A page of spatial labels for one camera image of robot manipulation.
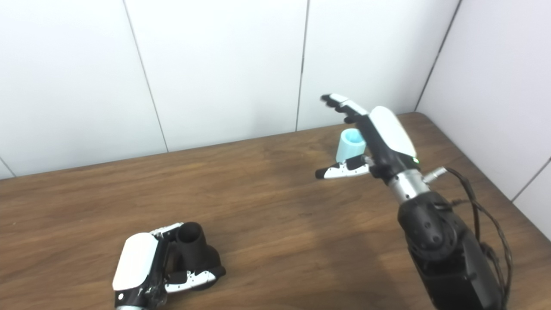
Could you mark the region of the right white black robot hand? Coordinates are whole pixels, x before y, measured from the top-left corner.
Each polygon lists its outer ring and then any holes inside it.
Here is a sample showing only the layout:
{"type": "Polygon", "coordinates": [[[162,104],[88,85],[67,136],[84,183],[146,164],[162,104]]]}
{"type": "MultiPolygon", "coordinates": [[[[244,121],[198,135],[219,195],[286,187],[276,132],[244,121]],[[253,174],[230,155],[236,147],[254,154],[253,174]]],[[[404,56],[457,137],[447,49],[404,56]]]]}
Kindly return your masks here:
{"type": "Polygon", "coordinates": [[[376,106],[367,111],[349,98],[335,93],[324,94],[320,99],[336,112],[346,114],[344,122],[356,126],[368,154],[360,150],[329,167],[316,170],[316,179],[371,174],[388,185],[401,173],[420,170],[412,140],[389,108],[376,106]]]}

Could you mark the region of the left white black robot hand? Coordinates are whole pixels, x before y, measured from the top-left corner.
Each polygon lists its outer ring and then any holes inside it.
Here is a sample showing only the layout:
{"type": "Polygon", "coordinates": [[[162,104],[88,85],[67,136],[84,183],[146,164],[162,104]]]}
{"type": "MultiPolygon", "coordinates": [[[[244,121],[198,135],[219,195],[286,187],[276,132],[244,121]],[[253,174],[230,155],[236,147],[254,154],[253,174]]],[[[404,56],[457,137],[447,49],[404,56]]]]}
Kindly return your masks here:
{"type": "Polygon", "coordinates": [[[226,275],[197,222],[178,222],[126,239],[112,281],[117,310],[155,310],[169,294],[202,291],[226,275]]]}

